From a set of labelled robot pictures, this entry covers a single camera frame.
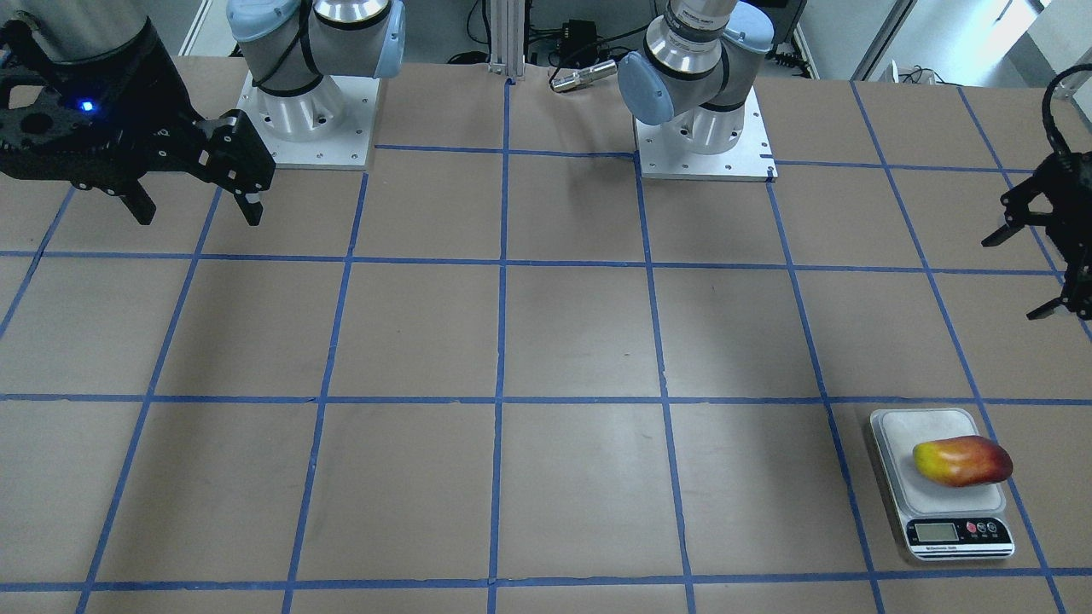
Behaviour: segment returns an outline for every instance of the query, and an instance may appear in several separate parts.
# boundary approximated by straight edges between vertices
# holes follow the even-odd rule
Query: scale display
[[[914,446],[977,435],[971,414],[946,410],[879,410],[870,418],[883,474],[910,553],[921,560],[1006,558],[1016,544],[997,484],[952,488],[923,476]]]

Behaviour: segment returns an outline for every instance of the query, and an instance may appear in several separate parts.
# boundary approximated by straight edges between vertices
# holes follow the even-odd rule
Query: mango
[[[914,464],[922,475],[952,487],[995,484],[1012,475],[1012,458],[1005,448],[980,435],[918,444]]]

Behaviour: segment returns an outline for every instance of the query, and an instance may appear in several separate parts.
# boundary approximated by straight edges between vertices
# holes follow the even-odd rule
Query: mounting plate
[[[641,176],[650,179],[696,179],[714,181],[765,181],[778,178],[770,138],[752,87],[747,94],[747,123],[736,146],[722,154],[699,154],[687,150],[688,140],[673,122],[649,126],[633,120]]]
[[[379,104],[379,79],[366,76],[333,76],[346,97],[347,116],[337,132],[320,141],[292,142],[275,137],[254,108],[257,88],[251,86],[248,72],[239,95],[238,108],[247,111],[251,122],[276,161],[277,168],[322,168],[328,170],[367,170],[371,156],[371,139]]]

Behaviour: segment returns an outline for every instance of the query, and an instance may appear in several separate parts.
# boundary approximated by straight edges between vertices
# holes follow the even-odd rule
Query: scale control panel
[[[922,559],[1002,558],[1016,551],[998,518],[915,518],[905,528],[906,545]]]

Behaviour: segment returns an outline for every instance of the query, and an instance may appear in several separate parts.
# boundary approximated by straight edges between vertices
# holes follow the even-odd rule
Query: digital scale
[[[978,435],[968,412],[879,410],[870,417],[880,463],[910,553],[922,560],[1007,558],[1016,552],[998,484],[954,488],[917,471],[914,446]]]

